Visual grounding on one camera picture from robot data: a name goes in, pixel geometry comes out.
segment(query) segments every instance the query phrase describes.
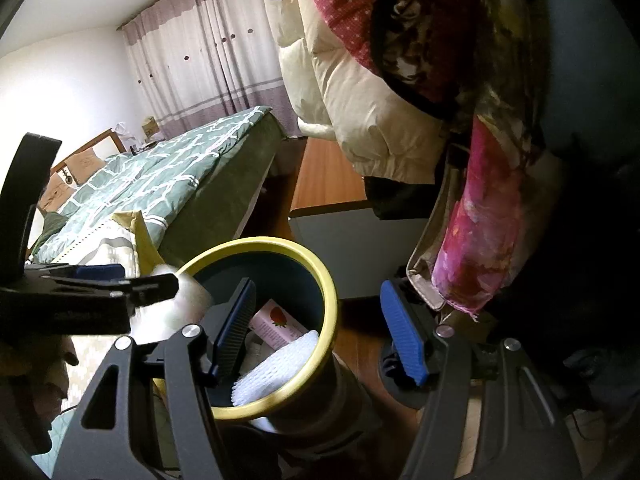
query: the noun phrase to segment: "nightstand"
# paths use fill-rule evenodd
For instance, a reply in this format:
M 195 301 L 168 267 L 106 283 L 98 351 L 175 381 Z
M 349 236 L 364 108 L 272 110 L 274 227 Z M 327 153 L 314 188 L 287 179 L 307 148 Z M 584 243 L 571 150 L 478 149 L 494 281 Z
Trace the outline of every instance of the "nightstand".
M 327 266 L 338 297 L 365 298 L 405 266 L 426 219 L 379 220 L 336 142 L 309 138 L 289 211 L 296 241 Z

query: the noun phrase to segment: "strawberry carton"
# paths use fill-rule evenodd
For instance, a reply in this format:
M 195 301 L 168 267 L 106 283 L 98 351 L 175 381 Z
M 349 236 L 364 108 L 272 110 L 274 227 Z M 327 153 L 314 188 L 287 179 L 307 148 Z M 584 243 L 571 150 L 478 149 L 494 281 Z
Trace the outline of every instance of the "strawberry carton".
M 264 307 L 256 312 L 249 322 L 249 328 L 274 350 L 308 332 L 273 300 L 267 301 Z

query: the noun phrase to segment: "metal screw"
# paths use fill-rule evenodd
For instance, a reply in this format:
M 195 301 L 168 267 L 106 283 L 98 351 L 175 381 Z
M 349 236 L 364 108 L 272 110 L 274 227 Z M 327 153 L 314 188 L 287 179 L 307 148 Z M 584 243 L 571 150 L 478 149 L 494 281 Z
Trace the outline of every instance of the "metal screw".
M 508 337 L 504 340 L 504 347 L 511 352 L 517 352 L 522 348 L 520 341 L 513 337 Z
M 456 331 L 453 329 L 452 326 L 449 326 L 449 325 L 438 325 L 436 327 L 436 334 L 444 339 L 447 339 L 453 336 L 455 333 Z
M 131 338 L 129 336 L 122 336 L 116 339 L 116 348 L 118 350 L 126 350 L 131 346 Z
M 198 325 L 187 325 L 182 329 L 182 335 L 185 337 L 196 337 L 200 333 L 201 328 Z

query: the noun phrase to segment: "yellow trash can rim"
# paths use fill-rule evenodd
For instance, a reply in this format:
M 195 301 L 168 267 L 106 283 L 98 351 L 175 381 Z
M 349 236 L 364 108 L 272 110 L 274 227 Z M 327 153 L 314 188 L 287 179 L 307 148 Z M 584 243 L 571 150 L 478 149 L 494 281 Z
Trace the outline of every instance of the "yellow trash can rim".
M 320 369 L 322 362 L 332 351 L 338 322 L 338 299 L 335 293 L 334 282 L 329 271 L 320 259 L 303 246 L 284 240 L 268 236 L 251 238 L 239 238 L 222 245 L 218 245 L 204 253 L 196 256 L 186 263 L 178 271 L 178 274 L 186 272 L 194 276 L 200 270 L 210 266 L 210 264 L 238 253 L 247 252 L 271 252 L 289 256 L 302 264 L 306 270 L 316 280 L 322 292 L 324 300 L 324 318 L 322 320 L 322 330 L 318 337 L 318 344 L 313 350 L 311 357 L 302 369 L 284 386 L 281 386 L 272 394 L 267 395 L 244 406 L 232 408 L 212 407 L 213 417 L 217 420 L 251 420 L 260 416 L 265 416 L 268 412 L 285 404 L 290 398 L 298 393 Z

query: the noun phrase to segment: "curtain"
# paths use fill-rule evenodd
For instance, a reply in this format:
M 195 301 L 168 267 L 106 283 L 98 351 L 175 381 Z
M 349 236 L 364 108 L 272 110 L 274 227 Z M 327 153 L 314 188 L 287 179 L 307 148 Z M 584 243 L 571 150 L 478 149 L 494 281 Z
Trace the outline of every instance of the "curtain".
M 123 32 L 143 101 L 167 137 L 255 105 L 300 134 L 263 0 L 159 0 Z

